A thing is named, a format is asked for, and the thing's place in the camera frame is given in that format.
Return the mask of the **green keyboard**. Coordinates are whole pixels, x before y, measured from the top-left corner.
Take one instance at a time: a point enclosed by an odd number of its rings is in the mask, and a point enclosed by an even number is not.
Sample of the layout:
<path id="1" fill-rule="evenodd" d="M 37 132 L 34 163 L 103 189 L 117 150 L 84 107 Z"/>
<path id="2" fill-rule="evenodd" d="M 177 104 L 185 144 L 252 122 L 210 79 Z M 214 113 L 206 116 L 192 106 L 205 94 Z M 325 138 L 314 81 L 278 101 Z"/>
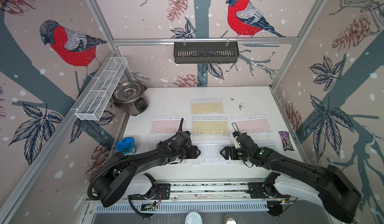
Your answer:
<path id="1" fill-rule="evenodd" d="M 260 149 L 261 148 L 268 148 L 268 149 L 274 150 L 275 152 L 277 151 L 277 146 L 273 140 L 260 140 L 256 144 L 259 146 Z M 244 161 L 240 155 L 239 155 L 239 159 L 242 160 L 243 164 L 249 168 L 255 165 L 254 163 Z"/>

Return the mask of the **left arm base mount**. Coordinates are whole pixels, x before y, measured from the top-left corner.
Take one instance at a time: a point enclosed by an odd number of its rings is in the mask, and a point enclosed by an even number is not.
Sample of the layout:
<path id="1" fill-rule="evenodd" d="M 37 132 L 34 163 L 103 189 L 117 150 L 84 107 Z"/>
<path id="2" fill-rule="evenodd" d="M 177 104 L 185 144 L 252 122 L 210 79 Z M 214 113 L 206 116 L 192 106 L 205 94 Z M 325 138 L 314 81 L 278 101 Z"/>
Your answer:
<path id="1" fill-rule="evenodd" d="M 169 200 L 171 194 L 171 184 L 158 183 L 153 176 L 148 173 L 141 175 L 140 177 L 134 177 L 132 180 L 134 188 L 138 188 L 138 191 L 134 191 L 131 195 L 132 200 Z"/>

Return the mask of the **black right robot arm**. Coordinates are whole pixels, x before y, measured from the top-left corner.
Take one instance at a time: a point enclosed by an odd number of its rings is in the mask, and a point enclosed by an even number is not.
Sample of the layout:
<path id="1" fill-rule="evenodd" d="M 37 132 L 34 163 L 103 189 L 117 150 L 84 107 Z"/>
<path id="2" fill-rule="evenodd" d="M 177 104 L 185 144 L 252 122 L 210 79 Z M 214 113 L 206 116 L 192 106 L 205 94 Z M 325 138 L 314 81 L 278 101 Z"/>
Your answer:
<path id="1" fill-rule="evenodd" d="M 225 160 L 239 160 L 269 170 L 261 183 L 250 183 L 253 198 L 290 198 L 317 204 L 335 219 L 351 224 L 362 199 L 361 193 L 337 167 L 314 166 L 288 158 L 273 149 L 259 147 L 246 133 L 234 132 L 234 147 L 224 147 Z"/>

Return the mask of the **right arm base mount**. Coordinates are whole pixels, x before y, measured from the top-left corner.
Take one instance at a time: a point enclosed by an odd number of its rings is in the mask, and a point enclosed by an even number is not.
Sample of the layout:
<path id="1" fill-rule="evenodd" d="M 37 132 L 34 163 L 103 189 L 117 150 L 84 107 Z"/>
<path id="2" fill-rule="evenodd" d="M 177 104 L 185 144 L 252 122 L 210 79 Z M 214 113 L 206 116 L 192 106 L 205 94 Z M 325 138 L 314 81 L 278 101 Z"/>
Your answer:
<path id="1" fill-rule="evenodd" d="M 257 183 L 248 183 L 247 194 L 250 194 L 252 199 L 261 199 L 261 198 L 281 198 L 289 199 L 290 196 L 281 194 L 275 188 L 275 181 L 277 177 L 280 177 L 281 174 L 277 172 L 271 172 L 263 182 Z"/>

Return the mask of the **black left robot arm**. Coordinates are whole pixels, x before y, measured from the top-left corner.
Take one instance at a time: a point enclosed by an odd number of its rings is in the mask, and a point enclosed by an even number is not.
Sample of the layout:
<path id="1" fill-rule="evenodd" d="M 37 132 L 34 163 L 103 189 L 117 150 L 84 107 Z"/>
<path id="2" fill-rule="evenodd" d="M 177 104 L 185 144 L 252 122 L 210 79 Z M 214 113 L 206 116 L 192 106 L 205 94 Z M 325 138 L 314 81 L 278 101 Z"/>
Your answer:
<path id="1" fill-rule="evenodd" d="M 110 207 L 124 195 L 137 173 L 174 164 L 177 159 L 197 159 L 201 151 L 192 145 L 190 135 L 189 131 L 177 133 L 172 138 L 160 141 L 156 149 L 137 155 L 115 153 L 92 176 L 87 189 L 88 199 L 101 201 L 104 207 Z"/>

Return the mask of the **white keyboard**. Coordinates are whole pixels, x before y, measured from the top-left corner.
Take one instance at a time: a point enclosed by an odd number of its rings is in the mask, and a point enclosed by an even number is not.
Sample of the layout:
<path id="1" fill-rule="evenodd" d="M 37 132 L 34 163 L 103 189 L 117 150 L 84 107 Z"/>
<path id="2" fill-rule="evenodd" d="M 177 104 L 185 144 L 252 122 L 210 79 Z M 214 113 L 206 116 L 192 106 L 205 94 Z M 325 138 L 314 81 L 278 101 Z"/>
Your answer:
<path id="1" fill-rule="evenodd" d="M 192 159 L 192 165 L 194 166 L 222 166 L 235 163 L 234 160 L 224 159 L 220 153 L 225 147 L 234 146 L 229 139 L 195 140 L 192 144 L 197 146 L 201 152 L 197 159 Z"/>

